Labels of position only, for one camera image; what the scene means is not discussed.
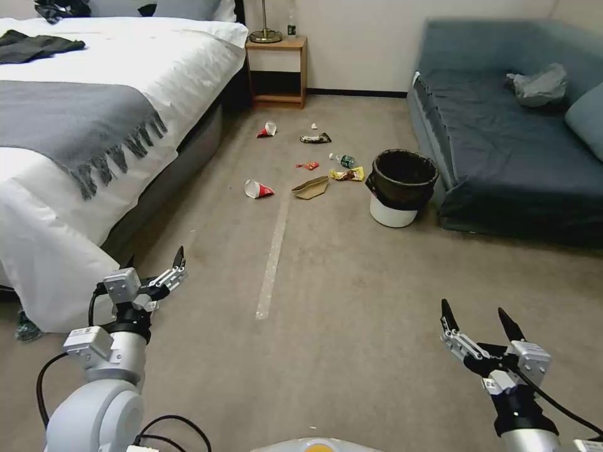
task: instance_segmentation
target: bed frame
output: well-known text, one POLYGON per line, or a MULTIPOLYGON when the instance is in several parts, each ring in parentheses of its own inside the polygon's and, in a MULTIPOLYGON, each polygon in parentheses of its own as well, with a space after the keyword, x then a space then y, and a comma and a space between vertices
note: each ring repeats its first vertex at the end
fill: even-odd
MULTIPOLYGON (((235 0, 237 22, 245 24, 243 0, 235 0)), ((248 105, 249 84, 246 66, 232 78, 207 112, 178 146, 178 157, 170 163, 144 190, 138 204, 111 229, 101 245, 116 258, 133 235, 173 198, 177 191, 215 154, 222 135, 222 110, 226 107, 248 105)))

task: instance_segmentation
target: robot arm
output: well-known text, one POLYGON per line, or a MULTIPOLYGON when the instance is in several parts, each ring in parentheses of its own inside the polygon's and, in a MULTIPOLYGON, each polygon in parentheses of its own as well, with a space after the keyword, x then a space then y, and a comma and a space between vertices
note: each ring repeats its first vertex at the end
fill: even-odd
POLYGON ((134 268, 103 280, 114 303, 115 322, 72 331, 63 349, 82 364, 88 383, 53 413, 46 429, 47 452, 126 452, 143 418, 145 348, 151 316, 187 276, 180 247, 174 264, 143 279, 134 268))
MULTIPOLYGON (((519 325, 498 309, 508 346, 474 342, 460 332, 447 300, 442 300, 442 341, 465 367, 482 378, 497 418, 494 429, 509 452, 560 450, 557 427, 536 403, 535 387, 542 384, 551 356, 539 345, 526 341, 519 325)), ((577 439, 572 451, 601 452, 603 444, 577 439)))

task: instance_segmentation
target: wooden nightstand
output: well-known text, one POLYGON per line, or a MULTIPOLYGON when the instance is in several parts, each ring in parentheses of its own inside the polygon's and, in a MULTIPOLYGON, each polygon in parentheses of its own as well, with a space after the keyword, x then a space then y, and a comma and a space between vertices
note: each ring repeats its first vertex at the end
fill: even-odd
POLYGON ((292 107, 306 103, 307 38, 284 38, 274 44, 247 41, 249 84, 255 107, 292 107))

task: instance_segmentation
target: lamp base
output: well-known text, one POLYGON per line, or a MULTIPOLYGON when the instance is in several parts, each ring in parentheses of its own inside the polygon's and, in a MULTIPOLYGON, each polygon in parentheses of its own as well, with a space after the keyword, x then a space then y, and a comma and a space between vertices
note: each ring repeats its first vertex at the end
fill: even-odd
POLYGON ((283 34, 280 31, 274 31, 269 28, 264 30, 254 31, 249 35, 251 42, 260 44, 270 44, 283 40, 283 34))

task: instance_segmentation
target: plastic bottle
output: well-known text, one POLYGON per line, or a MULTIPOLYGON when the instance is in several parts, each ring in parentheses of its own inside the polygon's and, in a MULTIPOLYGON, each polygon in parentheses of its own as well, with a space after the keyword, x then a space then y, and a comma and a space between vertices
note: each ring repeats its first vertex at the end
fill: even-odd
POLYGON ((354 160, 354 157, 350 157, 347 155, 338 156, 335 154, 329 154, 329 159, 337 160, 341 164, 341 166, 345 166, 346 168, 350 168, 350 169, 352 169, 354 167, 354 164, 356 163, 356 160, 354 160))
POLYGON ((291 0, 289 6, 289 20, 287 25, 287 34, 290 39, 295 39, 297 37, 297 25, 295 21, 295 2, 291 0))

